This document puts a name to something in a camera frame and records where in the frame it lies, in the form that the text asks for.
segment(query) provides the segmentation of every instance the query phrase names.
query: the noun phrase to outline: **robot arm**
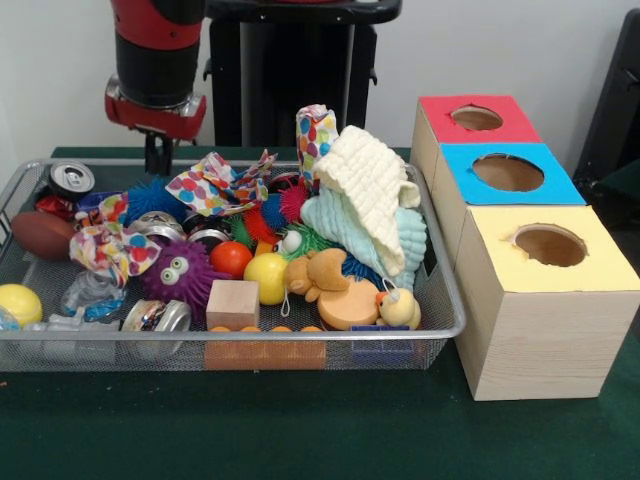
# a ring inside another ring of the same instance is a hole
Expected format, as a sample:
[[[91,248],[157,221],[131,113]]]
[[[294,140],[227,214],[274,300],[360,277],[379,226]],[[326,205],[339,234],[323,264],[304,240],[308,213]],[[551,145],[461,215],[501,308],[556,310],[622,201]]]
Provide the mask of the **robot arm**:
[[[107,84],[107,117],[144,133],[146,171],[169,175],[173,140],[193,140],[206,112],[206,98],[193,93],[205,0],[111,5],[118,73]]]

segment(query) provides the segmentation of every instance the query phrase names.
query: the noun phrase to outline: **yellow box top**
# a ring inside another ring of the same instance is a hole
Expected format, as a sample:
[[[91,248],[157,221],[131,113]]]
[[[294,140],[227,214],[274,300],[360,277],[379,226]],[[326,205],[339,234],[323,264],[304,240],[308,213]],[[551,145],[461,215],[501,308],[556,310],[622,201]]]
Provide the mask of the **yellow box top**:
[[[640,290],[638,275],[591,207],[469,211],[504,291]]]

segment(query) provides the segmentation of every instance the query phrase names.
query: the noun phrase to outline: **red spiky ball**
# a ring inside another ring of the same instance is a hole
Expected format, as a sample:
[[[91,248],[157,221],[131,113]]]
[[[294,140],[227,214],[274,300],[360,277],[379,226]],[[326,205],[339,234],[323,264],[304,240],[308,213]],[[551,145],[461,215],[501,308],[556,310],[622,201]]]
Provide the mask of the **red spiky ball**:
[[[293,185],[286,190],[280,190],[280,213],[289,223],[302,223],[300,210],[302,205],[309,198],[304,182]]]
[[[278,237],[269,225],[267,225],[267,222],[265,222],[260,208],[252,208],[245,212],[244,224],[247,227],[247,232],[249,232],[251,238],[256,242],[262,240],[263,242],[275,245],[280,240],[280,237]]]

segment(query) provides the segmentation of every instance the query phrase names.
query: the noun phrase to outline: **rubber duck beak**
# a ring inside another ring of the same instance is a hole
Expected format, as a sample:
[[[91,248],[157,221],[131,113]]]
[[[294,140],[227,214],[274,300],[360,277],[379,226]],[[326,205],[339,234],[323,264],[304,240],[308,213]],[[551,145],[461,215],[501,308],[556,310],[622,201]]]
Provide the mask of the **rubber duck beak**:
[[[376,294],[376,305],[378,305],[378,307],[380,305],[382,305],[382,300],[384,299],[384,297],[386,297],[387,295],[389,295],[387,292],[380,292]]]

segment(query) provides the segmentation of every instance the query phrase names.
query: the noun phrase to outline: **brown football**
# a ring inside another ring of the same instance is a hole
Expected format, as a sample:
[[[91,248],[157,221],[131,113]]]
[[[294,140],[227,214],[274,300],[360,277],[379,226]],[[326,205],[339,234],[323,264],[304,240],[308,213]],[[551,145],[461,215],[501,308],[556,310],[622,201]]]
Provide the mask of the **brown football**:
[[[75,235],[73,225],[50,213],[19,213],[11,221],[18,244],[45,260],[67,260],[69,241]]]

